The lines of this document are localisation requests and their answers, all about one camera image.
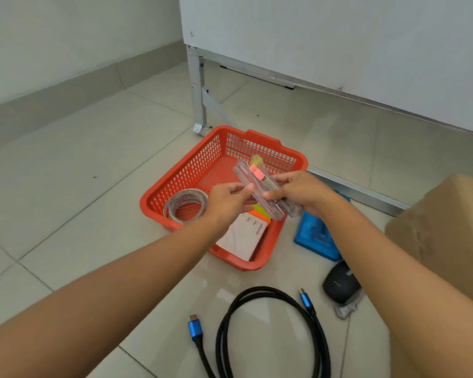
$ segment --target black computer mouse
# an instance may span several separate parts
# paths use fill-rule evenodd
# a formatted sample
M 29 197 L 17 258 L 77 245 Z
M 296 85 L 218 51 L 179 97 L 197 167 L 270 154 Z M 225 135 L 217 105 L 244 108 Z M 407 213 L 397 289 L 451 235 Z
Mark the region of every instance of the black computer mouse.
M 343 305 L 359 291 L 361 285 L 347 263 L 340 261 L 328 273 L 322 288 L 330 299 Z

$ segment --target hand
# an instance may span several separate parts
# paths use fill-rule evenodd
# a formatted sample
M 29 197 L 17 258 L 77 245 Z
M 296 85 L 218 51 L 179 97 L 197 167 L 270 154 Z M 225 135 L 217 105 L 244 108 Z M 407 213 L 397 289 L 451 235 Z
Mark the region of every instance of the hand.
M 309 214 L 317 217 L 322 215 L 319 207 L 323 198 L 336 194 L 326 184 L 306 171 L 286 172 L 272 177 L 282 186 L 279 190 L 264 192 L 264 198 L 278 200 L 288 197 L 293 202 L 302 205 Z
M 242 183 L 218 184 L 212 187 L 208 195 L 206 217 L 213 219 L 223 236 L 238 215 L 254 209 L 251 204 L 256 204 L 252 197 L 254 185 L 249 184 L 244 188 Z

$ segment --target clear plastic pencil case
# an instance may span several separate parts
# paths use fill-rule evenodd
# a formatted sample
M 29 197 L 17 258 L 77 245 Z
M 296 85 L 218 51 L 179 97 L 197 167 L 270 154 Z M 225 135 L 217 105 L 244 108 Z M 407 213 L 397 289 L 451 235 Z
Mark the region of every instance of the clear plastic pencil case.
M 263 192 L 277 190 L 280 186 L 271 178 L 261 157 L 253 156 L 251 158 L 251 165 L 243 160 L 238 160 L 233 171 L 243 184 L 254 184 L 253 195 L 256 201 L 273 220 L 283 220 L 286 215 L 295 217 L 302 214 L 303 209 L 301 206 L 293 203 L 288 198 L 267 200 L 263 197 Z

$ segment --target cardboard box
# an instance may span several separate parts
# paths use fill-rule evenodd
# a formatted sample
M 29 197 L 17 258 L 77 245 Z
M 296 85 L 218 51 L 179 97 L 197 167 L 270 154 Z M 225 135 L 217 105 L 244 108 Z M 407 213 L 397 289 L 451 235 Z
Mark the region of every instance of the cardboard box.
M 392 219 L 385 234 L 473 300 L 473 178 L 454 175 Z M 422 378 L 391 337 L 393 378 Z

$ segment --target blue connector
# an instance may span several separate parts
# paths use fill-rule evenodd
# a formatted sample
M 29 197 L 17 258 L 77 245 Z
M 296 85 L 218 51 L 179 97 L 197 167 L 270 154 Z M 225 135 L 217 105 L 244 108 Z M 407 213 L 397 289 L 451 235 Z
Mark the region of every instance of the blue connector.
M 189 334 L 193 340 L 195 337 L 203 337 L 202 325 L 196 314 L 189 316 Z
M 308 311 L 315 311 L 314 305 L 312 305 L 312 302 L 310 301 L 310 297 L 303 288 L 300 289 L 300 297 L 303 301 L 303 305 Z

